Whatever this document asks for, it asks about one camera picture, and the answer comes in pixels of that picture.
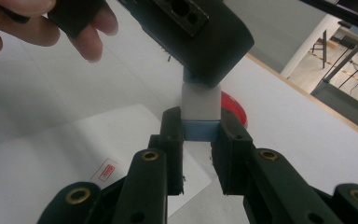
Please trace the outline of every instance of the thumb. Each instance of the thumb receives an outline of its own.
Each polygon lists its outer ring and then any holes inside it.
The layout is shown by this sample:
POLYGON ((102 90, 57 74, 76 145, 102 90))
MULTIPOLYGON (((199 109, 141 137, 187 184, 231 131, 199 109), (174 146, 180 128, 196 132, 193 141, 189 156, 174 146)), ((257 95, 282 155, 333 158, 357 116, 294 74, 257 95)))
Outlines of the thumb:
POLYGON ((40 16, 54 8, 56 0, 0 0, 0 6, 22 16, 40 16))

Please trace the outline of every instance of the wall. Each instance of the wall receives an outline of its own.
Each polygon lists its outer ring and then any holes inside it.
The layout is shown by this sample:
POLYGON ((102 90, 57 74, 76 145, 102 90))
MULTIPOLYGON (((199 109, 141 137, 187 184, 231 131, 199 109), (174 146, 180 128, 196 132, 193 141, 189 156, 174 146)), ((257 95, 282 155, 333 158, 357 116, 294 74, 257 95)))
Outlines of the wall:
POLYGON ((279 73, 326 15, 298 0, 226 0, 225 3, 251 31, 255 45, 250 53, 279 73))

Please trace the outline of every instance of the human hand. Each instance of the human hand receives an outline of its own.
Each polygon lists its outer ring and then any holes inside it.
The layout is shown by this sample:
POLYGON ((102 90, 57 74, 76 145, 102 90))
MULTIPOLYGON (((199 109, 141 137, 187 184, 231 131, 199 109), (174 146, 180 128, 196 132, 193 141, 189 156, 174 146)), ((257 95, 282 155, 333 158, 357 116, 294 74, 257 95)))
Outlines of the human hand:
MULTIPOLYGON (((0 6, 19 15, 31 17, 25 24, 20 24, 0 9, 0 31, 44 47, 54 45, 60 38, 58 27, 42 16, 54 8, 55 0, 0 0, 0 6)), ((115 35, 117 28, 116 16, 105 3, 77 38, 68 38, 83 58, 92 63, 98 62, 102 56, 103 44, 97 30, 107 35, 115 35)))

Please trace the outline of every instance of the screw hole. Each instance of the screw hole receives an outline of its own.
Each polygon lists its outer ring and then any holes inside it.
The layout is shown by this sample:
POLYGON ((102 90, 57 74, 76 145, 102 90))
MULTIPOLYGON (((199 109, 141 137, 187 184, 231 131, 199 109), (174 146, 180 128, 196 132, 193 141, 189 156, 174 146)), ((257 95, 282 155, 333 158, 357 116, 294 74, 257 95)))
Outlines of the screw hole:
POLYGON ((314 213, 309 213, 308 219, 313 223, 324 223, 324 219, 314 213))
POLYGON ((69 204, 78 204, 83 203, 88 199, 88 197, 91 195, 91 192, 89 189, 86 188, 77 188, 72 189, 66 194, 65 200, 69 204))
POLYGON ((190 6, 184 0, 173 0, 172 11, 179 17, 185 17, 190 11, 190 6))
POLYGON ((141 223, 145 220, 145 214, 142 212, 136 212, 131 215, 130 222, 131 223, 141 223))
POLYGON ((269 161, 276 161, 278 159, 277 154, 275 154, 272 151, 266 151, 266 150, 261 151, 260 156, 269 161))
POLYGON ((154 152, 154 151, 146 151, 143 155, 142 155, 142 159, 144 159, 144 161, 154 161, 158 158, 158 153, 154 152))
POLYGON ((190 22, 191 24, 196 24, 197 21, 199 20, 199 18, 197 17, 196 14, 190 13, 190 14, 188 14, 188 16, 187 16, 187 20, 188 20, 188 22, 190 22))

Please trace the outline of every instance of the red object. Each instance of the red object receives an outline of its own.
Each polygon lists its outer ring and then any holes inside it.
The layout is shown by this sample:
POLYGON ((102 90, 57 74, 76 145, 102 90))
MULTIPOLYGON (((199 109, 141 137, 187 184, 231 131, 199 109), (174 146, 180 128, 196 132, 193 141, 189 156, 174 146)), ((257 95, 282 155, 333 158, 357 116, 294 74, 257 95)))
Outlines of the red object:
POLYGON ((242 108, 232 96, 222 91, 222 107, 233 112, 237 119, 241 122, 243 127, 248 126, 248 117, 246 116, 245 110, 242 108))

